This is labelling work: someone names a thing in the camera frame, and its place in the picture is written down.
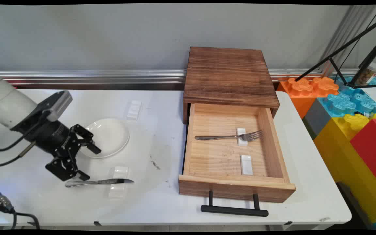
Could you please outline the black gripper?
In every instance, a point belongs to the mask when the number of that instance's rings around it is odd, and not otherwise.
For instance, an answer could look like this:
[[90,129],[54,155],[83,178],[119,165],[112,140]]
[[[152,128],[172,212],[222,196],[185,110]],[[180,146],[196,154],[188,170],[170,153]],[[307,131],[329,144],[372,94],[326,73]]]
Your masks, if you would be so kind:
[[34,128],[25,136],[25,140],[36,142],[36,146],[44,152],[53,156],[51,162],[45,168],[61,181],[70,179],[89,180],[90,176],[79,170],[77,166],[77,140],[79,146],[85,146],[93,154],[100,154],[102,151],[93,141],[93,133],[79,124],[71,128],[59,121],[44,122]]

